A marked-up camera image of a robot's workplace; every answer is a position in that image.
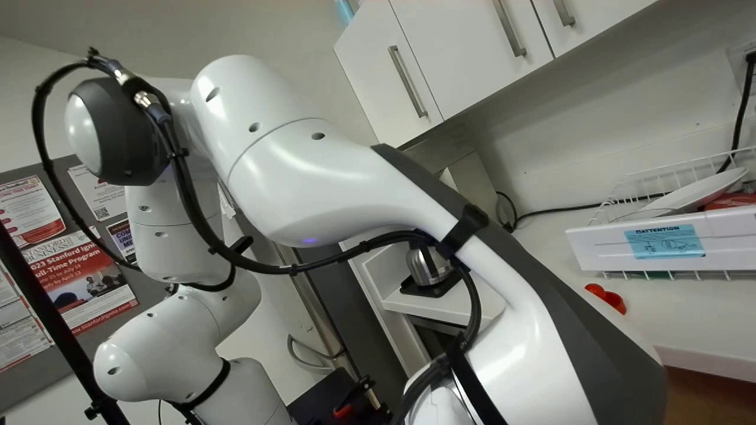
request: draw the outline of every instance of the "cabinet door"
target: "cabinet door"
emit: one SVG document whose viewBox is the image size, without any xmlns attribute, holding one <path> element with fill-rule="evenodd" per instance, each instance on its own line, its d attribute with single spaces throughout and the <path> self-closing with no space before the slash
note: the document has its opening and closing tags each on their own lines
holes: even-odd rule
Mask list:
<svg viewBox="0 0 756 425">
<path fill-rule="evenodd" d="M 444 119 L 553 58 L 529 0 L 390 0 Z"/>
<path fill-rule="evenodd" d="M 336 55 L 379 141 L 400 146 L 442 122 L 388 0 L 358 8 Z"/>
<path fill-rule="evenodd" d="M 554 57 L 617 25 L 655 0 L 531 0 Z"/>
</svg>

